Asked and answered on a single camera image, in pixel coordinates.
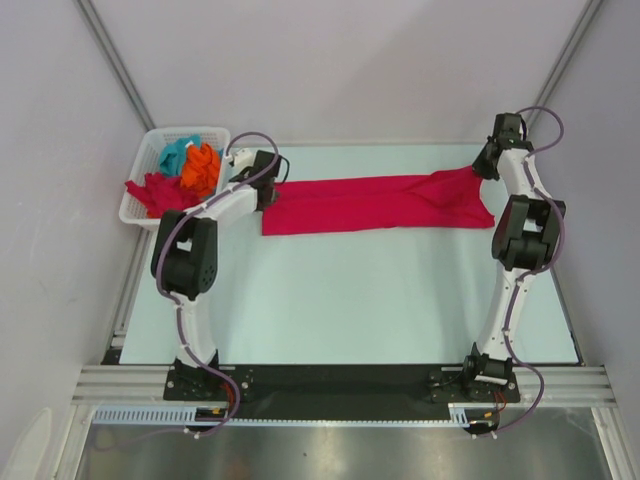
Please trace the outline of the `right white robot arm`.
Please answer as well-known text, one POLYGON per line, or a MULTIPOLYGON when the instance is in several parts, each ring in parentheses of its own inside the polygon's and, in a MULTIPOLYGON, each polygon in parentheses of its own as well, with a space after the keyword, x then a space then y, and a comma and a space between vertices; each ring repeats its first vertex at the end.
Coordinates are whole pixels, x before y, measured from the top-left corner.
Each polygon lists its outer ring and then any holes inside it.
POLYGON ((515 386, 513 368, 523 362, 514 341, 526 297, 534 279, 557 262, 565 237, 566 204, 542 185, 535 165, 539 150, 523 119, 530 110, 498 114, 472 164, 476 176, 501 181, 508 193, 491 242, 497 277, 489 313, 463 364, 461 388, 473 401, 515 386))

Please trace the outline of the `white plastic laundry basket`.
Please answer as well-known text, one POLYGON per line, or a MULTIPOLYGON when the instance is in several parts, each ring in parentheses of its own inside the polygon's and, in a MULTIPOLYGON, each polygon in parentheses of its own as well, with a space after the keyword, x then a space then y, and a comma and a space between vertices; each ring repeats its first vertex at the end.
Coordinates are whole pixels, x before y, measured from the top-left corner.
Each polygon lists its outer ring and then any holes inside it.
MULTIPOLYGON (((150 130, 140 143, 135 156, 129 179, 143 185, 146 174, 160 171, 159 159, 162 150, 177 140, 197 135, 215 150, 224 150, 230 140, 230 132, 223 127, 211 126, 172 126, 150 130)), ((125 191, 119 209, 119 218, 125 224, 137 225, 149 231, 158 228, 159 220, 148 216, 146 207, 125 191)))

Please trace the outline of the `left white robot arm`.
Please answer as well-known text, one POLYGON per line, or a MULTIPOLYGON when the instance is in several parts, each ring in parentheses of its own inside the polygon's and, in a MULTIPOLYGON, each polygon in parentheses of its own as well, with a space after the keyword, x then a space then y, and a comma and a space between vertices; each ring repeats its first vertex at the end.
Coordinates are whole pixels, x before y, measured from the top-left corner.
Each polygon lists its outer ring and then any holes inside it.
POLYGON ((209 400, 222 392, 233 397, 231 381, 219 372, 209 304, 203 296, 217 277, 221 229, 273 205, 280 169, 290 167, 281 155, 264 150, 242 149, 224 162, 231 177, 221 191, 191 210, 166 211, 156 236, 151 274, 176 313, 177 348, 166 400, 209 400))

